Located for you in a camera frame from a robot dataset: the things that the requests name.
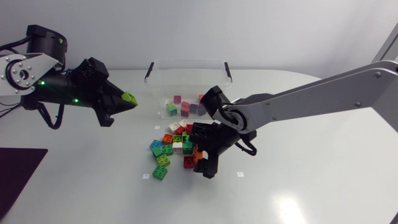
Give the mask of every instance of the black cable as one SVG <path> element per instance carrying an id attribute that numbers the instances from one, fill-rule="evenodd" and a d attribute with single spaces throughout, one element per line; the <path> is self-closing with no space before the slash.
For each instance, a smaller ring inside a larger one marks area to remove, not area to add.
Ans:
<path id="1" fill-rule="evenodd" d="M 23 38 L 22 40 L 18 40 L 18 41 L 15 41 L 13 43 L 9 43 L 9 44 L 4 44 L 3 46 L 0 46 L 0 51 L 20 46 L 20 45 L 30 41 L 31 38 L 32 38 L 32 36 L 28 36 L 28 37 Z"/>
<path id="2" fill-rule="evenodd" d="M 47 111 L 46 107 L 44 106 L 44 104 L 37 103 L 37 110 L 42 115 L 42 117 L 43 117 L 44 121 L 47 123 L 47 125 L 52 129 L 58 129 L 61 126 L 64 107 L 65 107 L 65 105 L 60 104 L 60 107 L 58 109 L 58 115 L 56 116 L 57 120 L 53 124 L 51 121 L 51 116 L 50 116 L 49 112 Z"/>

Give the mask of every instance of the pile of blocks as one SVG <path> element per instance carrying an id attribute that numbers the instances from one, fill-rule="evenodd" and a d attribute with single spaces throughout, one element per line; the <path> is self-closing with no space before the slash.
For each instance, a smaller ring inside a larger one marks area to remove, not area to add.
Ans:
<path id="1" fill-rule="evenodd" d="M 164 134 L 161 141 L 154 140 L 150 145 L 150 149 L 158 162 L 158 166 L 152 175 L 163 180 L 167 174 L 167 166 L 170 165 L 168 156 L 174 153 L 182 153 L 184 156 L 183 167 L 192 169 L 199 159 L 203 158 L 203 152 L 198 152 L 198 147 L 189 141 L 189 135 L 192 131 L 192 124 L 186 119 L 178 123 L 169 125 L 172 134 Z"/>
<path id="2" fill-rule="evenodd" d="M 181 104 L 181 116 L 189 117 L 190 114 L 197 114 L 199 116 L 203 116 L 206 114 L 205 107 L 200 103 L 200 100 L 203 98 L 204 95 L 198 96 L 197 103 L 188 103 L 186 101 L 182 102 L 182 97 L 180 95 L 174 96 L 173 103 L 166 104 L 166 110 L 169 116 L 177 115 L 177 107 L 176 105 Z"/>

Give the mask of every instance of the teal block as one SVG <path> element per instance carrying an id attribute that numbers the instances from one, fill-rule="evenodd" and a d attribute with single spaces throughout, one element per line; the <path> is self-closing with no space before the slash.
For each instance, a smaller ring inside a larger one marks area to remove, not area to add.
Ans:
<path id="1" fill-rule="evenodd" d="M 163 153 L 166 154 L 166 156 L 171 156 L 174 153 L 173 147 L 171 144 L 164 145 L 164 146 L 162 146 L 162 148 L 163 148 Z"/>
<path id="2" fill-rule="evenodd" d="M 154 176 L 156 179 L 163 180 L 166 174 L 167 174 L 167 168 L 157 166 L 153 171 L 152 176 Z"/>

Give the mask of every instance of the white wall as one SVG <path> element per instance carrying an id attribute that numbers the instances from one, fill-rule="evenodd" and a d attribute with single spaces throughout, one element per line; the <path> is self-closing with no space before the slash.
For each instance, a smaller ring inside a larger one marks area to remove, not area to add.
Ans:
<path id="1" fill-rule="evenodd" d="M 0 44 L 39 24 L 67 38 L 71 68 L 88 57 L 110 70 L 223 58 L 231 68 L 327 77 L 369 63 L 397 8 L 397 0 L 1 0 Z"/>

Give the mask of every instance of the red block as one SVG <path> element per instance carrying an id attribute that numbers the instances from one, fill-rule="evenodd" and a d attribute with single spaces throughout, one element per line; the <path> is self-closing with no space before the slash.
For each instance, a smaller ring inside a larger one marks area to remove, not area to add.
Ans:
<path id="1" fill-rule="evenodd" d="M 189 106 L 190 106 L 190 104 L 185 102 L 185 101 L 181 103 L 181 107 L 183 107 L 183 108 L 188 108 L 189 109 Z"/>
<path id="2" fill-rule="evenodd" d="M 184 156 L 184 168 L 192 169 L 195 167 L 193 163 L 193 156 Z"/>
<path id="3" fill-rule="evenodd" d="M 179 127 L 179 128 L 177 128 L 177 130 L 175 130 L 175 134 L 176 135 L 182 135 L 182 133 L 185 131 L 185 128 L 184 127 Z"/>
<path id="4" fill-rule="evenodd" d="M 193 124 L 187 124 L 187 134 L 191 134 Z"/>
<path id="5" fill-rule="evenodd" d="M 181 116 L 189 117 L 189 108 L 181 108 Z"/>
<path id="6" fill-rule="evenodd" d="M 181 96 L 174 96 L 174 104 L 180 104 L 181 103 Z"/>

